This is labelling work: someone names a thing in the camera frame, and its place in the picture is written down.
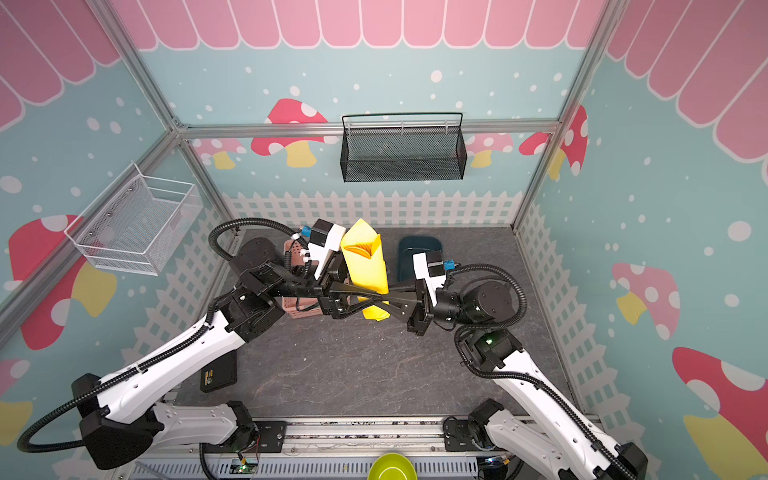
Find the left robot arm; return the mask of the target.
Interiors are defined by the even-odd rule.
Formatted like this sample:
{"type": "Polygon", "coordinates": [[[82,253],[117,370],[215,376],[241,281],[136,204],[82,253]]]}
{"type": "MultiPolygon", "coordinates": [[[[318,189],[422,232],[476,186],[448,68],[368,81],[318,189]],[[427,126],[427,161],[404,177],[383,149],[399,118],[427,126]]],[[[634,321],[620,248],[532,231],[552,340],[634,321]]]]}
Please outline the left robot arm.
{"type": "Polygon", "coordinates": [[[211,249],[236,274],[237,283],[214,298],[204,316],[154,352],[110,375],[86,374],[72,385],[73,398],[29,426],[19,451],[41,454],[85,448],[100,470],[128,464],[154,447],[223,445],[243,451],[258,440],[258,428],[240,401],[207,408],[173,407],[162,399],[173,387],[215,360],[258,338],[285,312],[284,297],[311,298],[326,316],[344,319],[369,307],[390,312],[411,307],[389,290],[370,289],[352,278],[341,243],[345,228],[317,221],[309,235],[264,218],[240,218],[216,226],[211,249]],[[294,269],[275,245],[256,238],[231,254],[219,237],[245,226],[277,230],[299,243],[304,265],[294,269]]]}

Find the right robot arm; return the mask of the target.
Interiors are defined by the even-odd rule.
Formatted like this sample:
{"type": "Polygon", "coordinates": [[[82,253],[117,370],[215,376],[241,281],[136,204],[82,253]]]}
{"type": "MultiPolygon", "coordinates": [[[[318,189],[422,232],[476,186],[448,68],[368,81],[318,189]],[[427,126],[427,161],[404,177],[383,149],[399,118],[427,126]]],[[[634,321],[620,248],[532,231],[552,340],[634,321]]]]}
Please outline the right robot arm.
{"type": "Polygon", "coordinates": [[[500,449],[547,479],[642,479],[648,458],[634,443],[621,444],[581,413],[546,377],[512,334],[528,302],[517,280],[490,264],[445,270],[385,294],[353,287],[367,306],[398,315],[420,331],[422,323],[455,326],[454,346],[474,376],[491,380],[533,418],[520,422],[500,403],[487,400],[469,416],[475,445],[500,449]]]}

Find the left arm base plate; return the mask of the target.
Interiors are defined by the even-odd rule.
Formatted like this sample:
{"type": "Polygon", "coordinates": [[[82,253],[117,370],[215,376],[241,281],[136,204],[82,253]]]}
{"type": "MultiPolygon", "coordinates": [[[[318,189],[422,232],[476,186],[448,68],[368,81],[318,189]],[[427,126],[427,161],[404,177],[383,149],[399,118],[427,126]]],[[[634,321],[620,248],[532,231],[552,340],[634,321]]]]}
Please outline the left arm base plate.
{"type": "Polygon", "coordinates": [[[251,421],[238,426],[225,445],[232,452],[281,453],[287,426],[285,421],[251,421]]]}

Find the orange plastic spoon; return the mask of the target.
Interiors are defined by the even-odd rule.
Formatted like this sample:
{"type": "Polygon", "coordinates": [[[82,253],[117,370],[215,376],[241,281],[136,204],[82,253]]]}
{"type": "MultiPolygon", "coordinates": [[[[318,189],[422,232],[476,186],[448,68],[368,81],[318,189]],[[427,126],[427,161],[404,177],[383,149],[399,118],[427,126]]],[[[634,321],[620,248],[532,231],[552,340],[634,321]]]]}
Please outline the orange plastic spoon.
{"type": "Polygon", "coordinates": [[[376,246],[374,242],[348,244],[344,246],[344,251],[357,255],[361,258],[372,259],[376,246]]]}

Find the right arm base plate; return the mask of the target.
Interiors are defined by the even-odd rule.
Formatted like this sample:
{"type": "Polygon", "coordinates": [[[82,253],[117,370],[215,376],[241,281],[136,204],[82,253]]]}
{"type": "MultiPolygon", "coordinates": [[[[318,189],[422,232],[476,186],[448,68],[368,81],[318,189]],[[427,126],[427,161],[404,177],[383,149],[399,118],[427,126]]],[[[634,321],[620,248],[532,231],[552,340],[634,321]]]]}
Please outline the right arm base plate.
{"type": "Polygon", "coordinates": [[[485,426],[472,418],[448,416],[442,423],[444,448],[448,452],[494,451],[497,447],[485,426]]]}

